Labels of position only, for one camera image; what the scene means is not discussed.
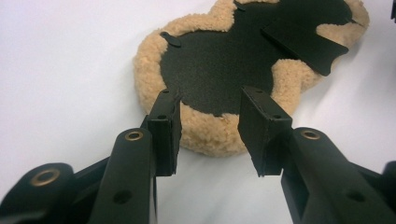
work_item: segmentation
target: screw hole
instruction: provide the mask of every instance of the screw hole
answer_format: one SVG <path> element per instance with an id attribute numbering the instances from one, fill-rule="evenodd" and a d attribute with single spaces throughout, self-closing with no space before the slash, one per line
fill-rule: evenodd
<path id="1" fill-rule="evenodd" d="M 318 133 L 315 133 L 313 131 L 308 131 L 308 130 L 302 131 L 301 135 L 304 138 L 308 138 L 308 139 L 311 139 L 311 140 L 318 140 L 320 138 L 320 135 Z"/>
<path id="2" fill-rule="evenodd" d="M 143 134 L 141 132 L 130 132 L 125 134 L 125 139 L 128 141 L 136 141 L 139 140 L 143 137 Z"/>
<path id="3" fill-rule="evenodd" d="M 354 189 L 348 189 L 345 193 L 345 195 L 348 197 L 348 199 L 353 200 L 358 203 L 363 203 L 366 201 L 366 198 L 364 195 L 362 195 L 360 192 Z"/>
<path id="4" fill-rule="evenodd" d="M 61 172 L 55 168 L 49 168 L 48 170 L 41 171 L 40 173 L 36 174 L 30 181 L 30 184 L 35 187 L 42 187 L 46 186 L 53 181 L 55 181 Z"/>
<path id="5" fill-rule="evenodd" d="M 122 190 L 117 192 L 113 197 L 113 202 L 117 204 L 128 203 L 132 198 L 132 192 L 129 190 Z"/>

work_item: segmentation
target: wool polishing pad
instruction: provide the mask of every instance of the wool polishing pad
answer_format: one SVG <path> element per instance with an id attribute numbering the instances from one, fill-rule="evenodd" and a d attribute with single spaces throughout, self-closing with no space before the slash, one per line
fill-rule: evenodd
<path id="1" fill-rule="evenodd" d="M 182 147 L 245 152 L 237 131 L 242 86 L 266 91 L 291 115 L 368 24 L 360 0 L 219 0 L 207 14 L 145 38 L 134 58 L 140 103 L 149 113 L 160 91 L 178 88 Z"/>

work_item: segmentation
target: tan fleece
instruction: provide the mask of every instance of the tan fleece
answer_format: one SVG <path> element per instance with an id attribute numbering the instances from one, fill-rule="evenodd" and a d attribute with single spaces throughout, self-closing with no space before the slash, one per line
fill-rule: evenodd
<path id="1" fill-rule="evenodd" d="M 360 0 L 345 0 L 356 23 L 345 25 L 321 24 L 317 33 L 338 44 L 351 48 L 363 35 L 369 17 Z M 277 3 L 278 0 L 237 0 Z M 161 76 L 160 61 L 167 50 L 167 42 L 160 32 L 180 36 L 198 30 L 227 32 L 233 26 L 233 0 L 219 0 L 207 14 L 191 14 L 169 22 L 162 29 L 148 35 L 134 57 L 134 83 L 141 105 L 149 113 L 160 91 L 166 89 Z M 315 86 L 322 76 L 299 60 L 279 60 L 272 67 L 274 88 L 272 98 L 290 115 L 296 109 L 303 91 Z M 209 156 L 230 156 L 246 152 L 237 131 L 238 115 L 223 114 L 215 117 L 180 105 L 183 126 L 180 145 Z"/>

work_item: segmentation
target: white background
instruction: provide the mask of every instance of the white background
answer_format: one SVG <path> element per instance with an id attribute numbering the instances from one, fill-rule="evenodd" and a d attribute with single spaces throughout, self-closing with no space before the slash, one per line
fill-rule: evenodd
<path id="1" fill-rule="evenodd" d="M 0 2 L 0 199 L 29 170 L 75 172 L 107 157 L 144 113 L 132 58 L 152 30 L 215 0 Z M 382 172 L 396 160 L 396 24 L 392 1 L 365 0 L 371 26 L 331 75 L 303 95 L 294 127 L 325 132 L 346 157 Z M 160 178 L 159 223 L 291 223 L 278 176 L 258 178 L 248 154 L 181 149 Z"/>

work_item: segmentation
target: black fabric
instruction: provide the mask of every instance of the black fabric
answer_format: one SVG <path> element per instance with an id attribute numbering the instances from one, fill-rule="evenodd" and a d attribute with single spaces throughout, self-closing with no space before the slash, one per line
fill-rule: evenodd
<path id="1" fill-rule="evenodd" d="M 251 3 L 234 13 L 227 33 L 199 31 L 178 37 L 181 48 L 168 46 L 161 60 L 167 87 L 180 88 L 182 102 L 206 114 L 239 114 L 240 89 L 252 86 L 272 92 L 272 65 L 295 59 L 261 35 L 276 18 L 316 31 L 323 23 L 352 21 L 343 0 L 281 0 L 277 4 Z"/>
<path id="2" fill-rule="evenodd" d="M 332 71 L 332 62 L 348 52 L 347 47 L 281 19 L 263 27 L 262 35 L 325 77 Z"/>

